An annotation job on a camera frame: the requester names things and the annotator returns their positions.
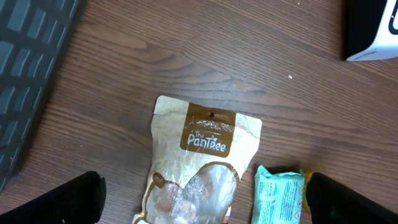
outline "teal packet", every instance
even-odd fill
[[[260,166],[251,224],[298,224],[303,204],[304,173],[272,175]]]

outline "gray plastic basket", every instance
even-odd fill
[[[86,0],[0,0],[0,192],[26,158]]]

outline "brown wood surface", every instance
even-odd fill
[[[259,164],[322,172],[398,212],[398,59],[341,61],[342,4],[90,1],[0,213],[95,170],[108,186],[100,223],[131,223],[159,95],[263,120],[231,224],[251,219]]]

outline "crumpled plastic packaging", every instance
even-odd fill
[[[256,173],[251,224],[299,224],[303,204],[304,173],[272,175],[260,166]]]
[[[220,224],[257,152],[261,120],[160,96],[152,167],[133,224]]]

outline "the pantree bag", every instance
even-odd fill
[[[160,96],[152,167],[133,224],[220,224],[257,152],[261,120]]]

